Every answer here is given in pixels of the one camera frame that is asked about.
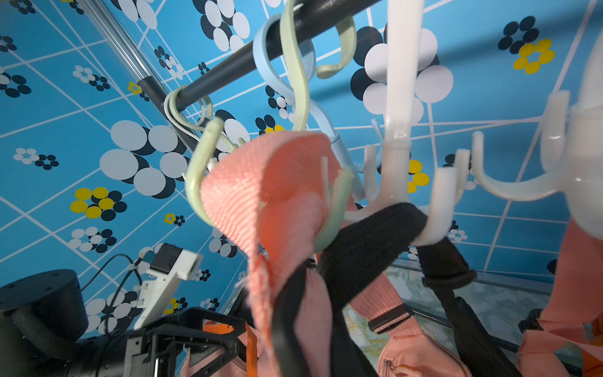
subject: black cable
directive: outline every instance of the black cable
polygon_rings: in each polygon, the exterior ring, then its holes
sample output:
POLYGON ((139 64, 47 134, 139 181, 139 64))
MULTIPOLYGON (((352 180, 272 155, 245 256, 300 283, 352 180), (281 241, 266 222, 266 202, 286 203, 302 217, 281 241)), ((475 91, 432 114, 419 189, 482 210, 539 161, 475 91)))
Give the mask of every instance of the black cable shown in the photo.
MULTIPOLYGON (((111 299, 111 304, 109 304, 110 307, 113 307, 113 305, 115 304, 115 300, 117 299, 119 291, 121 291, 121 288, 124 286, 126 280, 128 280, 128 277, 130 277, 132 272, 134 272, 134 274, 136 274, 136 277, 138 278, 138 284, 142 285, 142 278, 140 277, 140 274, 138 273, 138 265, 140 264, 140 262, 142 262, 142 258, 138 258, 136 260, 136 262, 134 262, 134 266, 136 266, 135 269, 128 271, 128 273, 124 276, 123 280, 121 280, 121 283, 117 287, 117 290, 115 291, 115 294, 113 295, 113 298, 111 299)), ((124 328, 122 328, 121 330, 117 330, 116 333, 112 334, 109 332, 109 317, 108 317, 105 320, 105 334, 107 334, 109 336, 109 338, 116 338, 116 337, 122 335, 125 332, 125 330, 127 330, 130 327, 133 320, 134 320, 134 318, 130 317, 130 321, 128 322, 127 325, 124 326, 124 328)))
POLYGON ((99 268, 99 270, 96 272, 96 274, 94 274, 94 276, 92 276, 92 278, 88 281, 88 283, 86 283, 86 285, 84 287, 82 287, 82 289, 80 289, 80 292, 83 292, 90 285, 90 283, 92 283, 92 281, 94 279, 96 279, 96 277, 102 272, 102 270, 107 266, 107 264, 109 264, 109 262, 111 262, 112 260, 114 260, 118 256, 123 256, 124 258, 128 259, 128 261, 131 264, 134 263, 132 261, 132 258, 130 258, 129 256, 127 256, 126 254, 115 254, 115 255, 113 255, 111 258, 109 258, 109 260, 107 262, 105 262, 105 264, 101 268, 99 268))

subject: white plastic hook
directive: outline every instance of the white plastic hook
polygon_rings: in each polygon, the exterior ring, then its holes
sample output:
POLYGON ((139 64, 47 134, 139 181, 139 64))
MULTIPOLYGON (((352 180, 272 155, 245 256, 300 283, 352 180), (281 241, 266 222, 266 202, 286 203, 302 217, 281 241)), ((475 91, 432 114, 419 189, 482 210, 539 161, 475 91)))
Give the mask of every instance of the white plastic hook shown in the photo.
MULTIPOLYGON (((376 148, 369 145, 365 148, 364 165, 365 192, 369 205, 355 212, 347 212, 345 219, 349 223, 362 220, 392 204, 409 202, 411 113, 423 5, 424 0, 388 3, 388 66, 396 69, 389 69, 387 72, 385 138, 381 148, 381 188, 375 195, 376 148)), ((439 242, 450 229, 454 206, 463 194, 469 173, 469 151, 459 150, 457 153, 459 160, 455 169, 435 170, 428 220, 421 234, 411 243, 414 246, 439 242)))
POLYGON ((550 95, 542 129, 540 160, 546 173, 525 182, 500 182, 484 171, 484 134, 473 134, 473 174, 482 187, 504 199, 532 201, 562 191, 576 223, 603 239, 603 31, 582 77, 578 104, 565 131, 569 92, 550 95))

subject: hanging rod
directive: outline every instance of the hanging rod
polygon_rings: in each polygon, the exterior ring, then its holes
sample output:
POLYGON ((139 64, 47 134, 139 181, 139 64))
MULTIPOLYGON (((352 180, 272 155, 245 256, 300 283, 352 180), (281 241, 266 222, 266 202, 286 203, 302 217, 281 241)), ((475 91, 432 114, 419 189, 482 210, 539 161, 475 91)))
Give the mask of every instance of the hanging rod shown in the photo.
MULTIPOLYGON (((294 13, 297 41, 305 40, 334 27, 341 20, 365 10, 379 0, 305 0, 303 6, 294 13)), ((283 54, 280 45, 280 21, 268 29, 266 49, 268 58, 276 59, 283 54)), ((208 73, 182 89, 176 97, 178 111, 183 111, 200 98, 216 92, 218 89, 253 72, 256 64, 253 60, 253 41, 247 43, 208 73)))

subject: metal pole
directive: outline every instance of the metal pole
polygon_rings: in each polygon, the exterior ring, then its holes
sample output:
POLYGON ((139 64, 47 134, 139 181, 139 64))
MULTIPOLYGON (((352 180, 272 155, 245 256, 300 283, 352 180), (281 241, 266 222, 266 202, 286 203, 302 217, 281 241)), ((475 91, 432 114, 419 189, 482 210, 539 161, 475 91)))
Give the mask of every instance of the metal pole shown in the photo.
MULTIPOLYGON (((379 0, 306 0, 294 13, 297 40, 301 43, 314 38, 334 27, 339 21, 365 10, 377 1, 379 0)), ((279 25, 280 22, 276 22, 268 29, 266 49, 270 60, 283 54, 279 25)), ((182 89, 176 98, 176 106, 182 111, 200 98, 216 92, 255 69, 252 41, 182 89)))
MULTIPOLYGON (((155 107, 165 116, 163 112, 163 101, 168 95, 161 82, 153 73, 151 66, 138 50, 136 44, 115 19, 103 0, 79 0, 78 3, 88 15, 94 26, 105 37, 111 49, 115 52, 121 62, 128 68, 138 85, 144 90, 155 107)), ((197 140, 183 133, 170 124, 186 148, 194 151, 197 140)))

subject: black plastic buckle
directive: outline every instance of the black plastic buckle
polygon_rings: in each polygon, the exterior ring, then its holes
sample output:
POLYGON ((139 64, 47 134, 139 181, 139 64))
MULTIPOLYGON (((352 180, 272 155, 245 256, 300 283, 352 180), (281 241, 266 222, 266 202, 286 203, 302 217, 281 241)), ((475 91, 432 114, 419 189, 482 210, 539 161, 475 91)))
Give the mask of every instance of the black plastic buckle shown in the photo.
POLYGON ((381 333, 388 332, 388 331, 394 329, 395 327, 397 327, 398 325, 400 325, 402 322, 409 319, 410 317, 412 317, 411 309, 405 303, 402 303, 402 305, 399 305, 399 306, 393 308, 392 310, 389 310, 386 313, 381 314, 380 316, 373 319, 372 321, 369 321, 368 328, 375 334, 381 334, 381 333), (387 326, 385 329, 382 329, 380 331, 375 331, 375 329, 385 326, 389 322, 395 320, 396 318, 403 316, 406 313, 408 313, 409 316, 402 318, 401 320, 387 326))

